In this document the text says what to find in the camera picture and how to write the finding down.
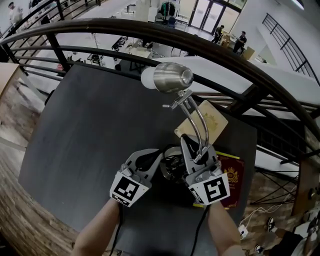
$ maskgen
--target person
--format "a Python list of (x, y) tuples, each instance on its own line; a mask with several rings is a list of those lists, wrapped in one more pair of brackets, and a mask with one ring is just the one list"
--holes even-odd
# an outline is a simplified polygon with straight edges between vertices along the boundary
[(220, 27), (217, 27), (214, 33), (214, 39), (211, 41), (215, 44), (217, 44), (220, 40), (220, 37), (222, 35), (222, 30), (225, 28), (224, 25), (221, 25)]
[(320, 245), (317, 239), (317, 236), (319, 238), (319, 233), (316, 233), (317, 229), (320, 228), (319, 219), (320, 212), (317, 218), (311, 221), (307, 238), (303, 239), (299, 234), (275, 227), (276, 223), (271, 217), (267, 222), (267, 231), (275, 233), (282, 240), (270, 250), (265, 250), (261, 245), (257, 244), (255, 251), (266, 256), (319, 256)]
[(189, 51), (186, 56), (196, 56), (196, 55), (195, 55), (193, 52)]
[[(93, 220), (80, 232), (75, 240), (71, 256), (101, 256), (116, 228), (119, 213), (119, 203), (112, 198), (109, 199)], [(240, 246), (240, 233), (220, 202), (210, 205), (207, 223), (219, 256), (245, 256)]]
[(19, 6), (15, 6), (14, 2), (9, 3), (8, 8), (10, 9), (9, 17), (10, 17), (10, 22), (15, 25), (19, 21), (22, 20), (22, 12), (23, 9)]
[(243, 47), (246, 42), (247, 42), (246, 32), (242, 31), (242, 34), (240, 35), (240, 37), (237, 37), (237, 39), (236, 39), (236, 42), (235, 42), (234, 48), (233, 48), (233, 52), (237, 53), (239, 48)]

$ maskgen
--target table surface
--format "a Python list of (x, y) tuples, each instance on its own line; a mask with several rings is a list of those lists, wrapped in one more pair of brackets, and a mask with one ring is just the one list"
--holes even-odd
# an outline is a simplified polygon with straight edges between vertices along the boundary
[[(185, 116), (180, 109), (162, 107), (175, 98), (146, 89), (137, 80), (74, 65), (39, 118), (19, 183), (44, 208), (80, 231), (109, 199), (115, 174), (131, 153), (179, 143), (174, 130)], [(240, 200), (229, 210), (239, 224), (255, 172), (257, 131), (225, 117), (229, 123), (215, 148), (245, 162)], [(189, 197), (184, 184), (171, 184), (158, 170), (152, 189), (124, 208), (116, 248), (140, 256), (190, 254), (203, 209), (181, 203)], [(216, 253), (206, 223), (194, 255)]]
[(132, 54), (132, 55), (136, 55), (136, 56), (142, 57), (142, 58), (149, 58), (150, 55), (151, 55), (150, 51), (147, 51), (146, 48), (142, 48), (142, 47), (139, 47), (139, 48), (131, 47), (129, 49), (128, 53)]

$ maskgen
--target light bulb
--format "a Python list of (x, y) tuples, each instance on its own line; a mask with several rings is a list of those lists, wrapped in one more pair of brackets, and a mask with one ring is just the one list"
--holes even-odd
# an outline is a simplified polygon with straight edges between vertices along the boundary
[(141, 74), (141, 83), (148, 89), (156, 89), (154, 82), (155, 69), (155, 67), (148, 67)]

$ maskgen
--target gold emblem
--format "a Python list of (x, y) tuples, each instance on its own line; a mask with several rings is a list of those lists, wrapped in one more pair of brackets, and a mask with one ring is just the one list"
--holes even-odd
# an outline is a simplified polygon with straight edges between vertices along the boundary
[(209, 130), (212, 130), (213, 132), (217, 129), (217, 126), (218, 126), (218, 122), (216, 121), (215, 119), (215, 116), (214, 115), (211, 115), (211, 114), (208, 114), (208, 113), (205, 113), (203, 115), (203, 118), (208, 126), (208, 129)]
[(234, 168), (229, 167), (228, 171), (226, 169), (224, 169), (224, 173), (227, 174), (229, 182), (231, 182), (231, 183), (237, 183), (238, 182), (238, 172), (235, 171)]

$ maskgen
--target passport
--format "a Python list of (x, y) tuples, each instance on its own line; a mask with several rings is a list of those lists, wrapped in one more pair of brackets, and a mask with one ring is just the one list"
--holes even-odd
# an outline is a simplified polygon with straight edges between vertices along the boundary
[(216, 154), (218, 160), (221, 161), (222, 172), (227, 173), (230, 188), (230, 196), (221, 200), (221, 203), (225, 208), (234, 208), (238, 204), (241, 193), (241, 185), (245, 172), (245, 162), (234, 155), (218, 151)]

